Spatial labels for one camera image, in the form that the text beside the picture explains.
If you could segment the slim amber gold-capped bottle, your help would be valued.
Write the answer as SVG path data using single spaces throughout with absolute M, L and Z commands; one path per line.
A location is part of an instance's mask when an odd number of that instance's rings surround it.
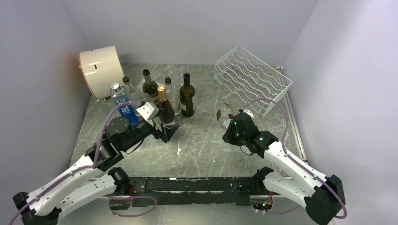
M 174 110 L 167 98 L 166 88 L 164 86 L 159 86 L 157 90 L 158 90 L 159 101 L 160 101 L 159 102 L 160 121 L 165 124 L 165 127 L 172 128 L 176 124 L 175 113 L 174 113 Z

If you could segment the clear bottle black cap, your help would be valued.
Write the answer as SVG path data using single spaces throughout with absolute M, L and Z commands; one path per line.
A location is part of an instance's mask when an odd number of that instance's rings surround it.
M 166 88 L 166 96 L 174 110 L 174 114 L 178 115 L 180 113 L 179 92 L 170 77 L 166 77 L 164 79 L 164 82 Z

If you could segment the small clear glass bottle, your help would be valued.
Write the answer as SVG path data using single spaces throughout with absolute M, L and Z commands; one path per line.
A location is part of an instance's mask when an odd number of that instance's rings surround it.
M 143 93 L 142 94 L 142 102 L 143 102 L 143 104 L 145 104 L 147 102 L 151 102 L 151 98 L 150 98 L 148 93 Z

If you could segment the dark green wine bottle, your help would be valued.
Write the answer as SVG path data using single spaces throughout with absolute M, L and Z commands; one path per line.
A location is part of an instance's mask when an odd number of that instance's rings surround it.
M 191 84 L 191 75 L 189 73 L 183 74 L 183 85 L 179 90 L 180 108 L 184 117 L 192 117 L 196 110 L 195 88 Z

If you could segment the dark primitivo wine bottle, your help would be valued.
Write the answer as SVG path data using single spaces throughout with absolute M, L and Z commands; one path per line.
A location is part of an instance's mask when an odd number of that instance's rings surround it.
M 150 71 L 148 69 L 143 70 L 144 84 L 142 90 L 144 93 L 149 95 L 150 100 L 158 107 L 159 106 L 159 93 L 158 84 L 151 79 Z

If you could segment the clear blue label bottle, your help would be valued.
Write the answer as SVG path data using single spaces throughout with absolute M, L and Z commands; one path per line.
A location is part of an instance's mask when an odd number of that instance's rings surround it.
M 129 96 L 126 88 L 119 83 L 114 82 L 110 86 L 110 97 L 116 105 L 129 102 Z M 136 115 L 136 110 L 132 105 L 122 105 L 118 109 L 121 116 L 125 117 L 131 125 L 139 123 L 139 118 Z

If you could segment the dark bottle black cap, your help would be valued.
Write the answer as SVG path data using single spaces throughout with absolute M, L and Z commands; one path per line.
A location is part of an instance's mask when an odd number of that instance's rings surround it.
M 220 127 L 228 128 L 233 118 L 232 107 L 228 103 L 219 104 L 216 111 L 216 119 Z

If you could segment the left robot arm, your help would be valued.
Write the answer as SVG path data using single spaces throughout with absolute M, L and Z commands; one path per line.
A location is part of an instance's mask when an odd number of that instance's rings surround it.
M 131 189 L 126 172 L 115 167 L 123 153 L 137 148 L 146 137 L 169 141 L 179 124 L 150 121 L 130 125 L 124 117 L 115 117 L 102 131 L 100 146 L 94 144 L 70 168 L 43 187 L 13 197 L 18 215 L 25 225 L 55 225 L 74 210 L 107 195 L 123 195 Z

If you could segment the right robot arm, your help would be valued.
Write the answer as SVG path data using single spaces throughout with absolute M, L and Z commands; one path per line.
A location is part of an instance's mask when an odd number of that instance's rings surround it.
M 253 182 L 258 194 L 269 190 L 292 200 L 319 225 L 329 224 L 345 206 L 344 188 L 339 177 L 327 176 L 284 150 L 282 141 L 268 131 L 259 131 L 246 112 L 241 111 L 230 120 L 222 139 L 231 145 L 247 147 L 251 153 L 288 174 L 286 178 L 269 169 Z

